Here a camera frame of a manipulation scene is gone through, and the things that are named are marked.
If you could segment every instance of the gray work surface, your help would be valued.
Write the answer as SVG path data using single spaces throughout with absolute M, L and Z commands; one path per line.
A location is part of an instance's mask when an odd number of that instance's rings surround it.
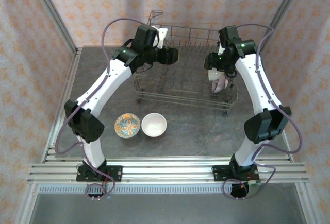
M 39 194 L 30 224 L 306 223 L 294 184 L 269 184 L 249 200 L 222 194 Z
M 109 54 L 113 47 L 107 48 Z M 201 70 L 204 58 L 201 58 Z M 96 81 L 106 68 L 106 60 L 100 47 L 84 47 L 77 73 L 74 79 L 71 100 L 76 100 Z M 244 134 L 244 122 L 253 116 L 252 102 L 245 84 L 237 76 L 238 101 L 227 115 L 220 110 L 168 104 L 152 100 L 141 100 L 133 88 L 134 78 L 124 82 L 105 104 L 99 120 L 105 125 L 101 136 L 102 150 L 107 158 L 157 157 L 157 156 L 231 156 L 241 146 Z M 156 138 L 147 137 L 142 129 L 130 138 L 122 139 L 114 131 L 114 122 L 124 113 L 133 113 L 140 121 L 149 113 L 158 112 L 168 122 L 164 135 Z M 61 137 L 60 150 L 68 148 L 77 141 L 69 127 Z M 286 148 L 279 135 L 271 142 Z M 265 148 L 263 154 L 279 153 Z M 58 157 L 82 157 L 80 147 Z

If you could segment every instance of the floral wall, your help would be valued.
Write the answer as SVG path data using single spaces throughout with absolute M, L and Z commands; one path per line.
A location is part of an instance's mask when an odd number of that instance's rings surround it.
M 282 0 L 52 0 L 75 44 L 100 45 L 104 27 L 120 17 L 147 22 L 151 10 L 163 10 L 158 22 L 220 30 L 244 23 L 270 24 Z M 134 37 L 138 25 L 115 23 L 107 45 L 121 45 Z M 243 38 L 259 41 L 264 30 L 242 28 Z
M 0 223 L 13 223 L 72 60 L 41 0 L 0 0 Z
M 324 223 L 330 219 L 330 0 L 294 0 L 263 61 L 275 92 L 292 108 L 305 138 L 295 155 L 307 162 Z M 291 125 L 292 148 L 298 136 Z

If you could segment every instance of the decorative plate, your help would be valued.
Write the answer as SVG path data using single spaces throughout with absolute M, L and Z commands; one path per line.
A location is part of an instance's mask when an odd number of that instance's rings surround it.
M 133 137 L 140 130 L 140 120 L 134 114 L 125 113 L 117 118 L 114 130 L 121 138 Z

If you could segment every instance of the dish rack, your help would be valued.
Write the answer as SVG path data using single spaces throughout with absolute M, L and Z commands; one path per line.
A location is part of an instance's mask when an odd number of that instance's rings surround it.
M 230 111 L 238 99 L 235 79 L 220 93 L 212 93 L 212 82 L 204 69 L 205 57 L 217 50 L 218 31 L 155 23 L 162 11 L 152 11 L 148 24 L 168 28 L 165 46 L 179 50 L 179 60 L 172 65 L 149 65 L 136 71 L 133 87 L 137 101 L 149 99 L 173 104 Z

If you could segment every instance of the wire dish rack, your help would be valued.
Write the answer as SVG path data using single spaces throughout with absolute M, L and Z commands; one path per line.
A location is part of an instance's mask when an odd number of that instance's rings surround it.
M 172 65 L 155 64 L 136 71 L 134 89 L 137 100 L 150 99 L 174 104 L 212 108 L 228 113 L 238 98 L 234 79 L 220 93 L 212 93 L 212 82 L 204 69 L 205 57 L 218 50 L 218 31 L 155 23 L 162 11 L 152 11 L 148 24 L 168 28 L 164 46 L 179 50 L 179 60 Z

